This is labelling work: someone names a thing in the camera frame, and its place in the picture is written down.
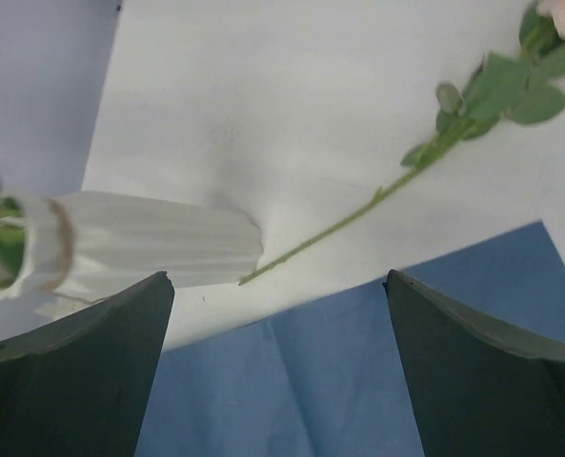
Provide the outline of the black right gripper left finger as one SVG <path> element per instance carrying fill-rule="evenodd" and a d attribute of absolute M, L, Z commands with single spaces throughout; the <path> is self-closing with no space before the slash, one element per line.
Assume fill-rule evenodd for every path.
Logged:
<path fill-rule="evenodd" d="M 132 456 L 172 312 L 163 272 L 0 342 L 0 456 Z"/>

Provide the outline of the blue wrapping paper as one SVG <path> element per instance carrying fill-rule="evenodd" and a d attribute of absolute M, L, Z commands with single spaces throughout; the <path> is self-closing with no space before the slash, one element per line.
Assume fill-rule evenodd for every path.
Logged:
<path fill-rule="evenodd" d="M 427 285 L 565 342 L 565 266 L 533 223 L 412 266 Z M 140 456 L 419 456 L 380 281 L 164 352 Z"/>

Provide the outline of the white ribbed ceramic vase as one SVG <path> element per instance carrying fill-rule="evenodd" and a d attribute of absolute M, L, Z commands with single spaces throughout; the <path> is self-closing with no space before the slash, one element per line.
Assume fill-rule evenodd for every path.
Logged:
<path fill-rule="evenodd" d="M 232 284 L 262 255 L 244 214 L 102 191 L 58 198 L 12 193 L 0 200 L 0 301 L 34 291 L 57 319 L 166 272 L 177 288 Z"/>

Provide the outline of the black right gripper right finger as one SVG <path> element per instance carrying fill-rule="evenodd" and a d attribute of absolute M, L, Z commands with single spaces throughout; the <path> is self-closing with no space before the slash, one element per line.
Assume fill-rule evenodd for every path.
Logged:
<path fill-rule="evenodd" d="M 565 456 L 565 343 L 391 270 L 393 333 L 427 456 Z"/>

